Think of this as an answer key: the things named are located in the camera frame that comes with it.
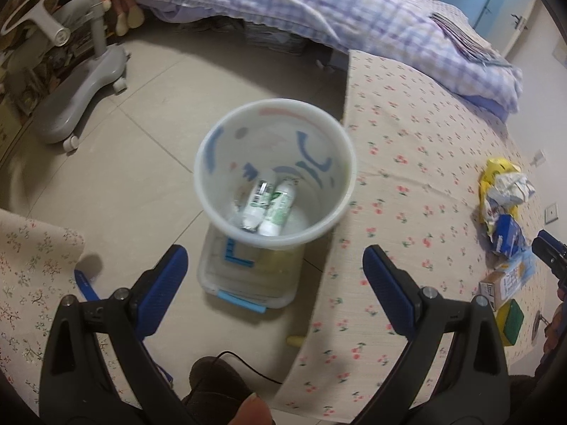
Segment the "operator thumb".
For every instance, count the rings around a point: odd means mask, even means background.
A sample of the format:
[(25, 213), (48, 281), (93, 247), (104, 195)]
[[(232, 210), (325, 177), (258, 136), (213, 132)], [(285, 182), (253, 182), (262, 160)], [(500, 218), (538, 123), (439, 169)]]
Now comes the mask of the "operator thumb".
[(238, 408), (230, 425), (272, 425), (273, 417), (267, 403), (252, 393)]

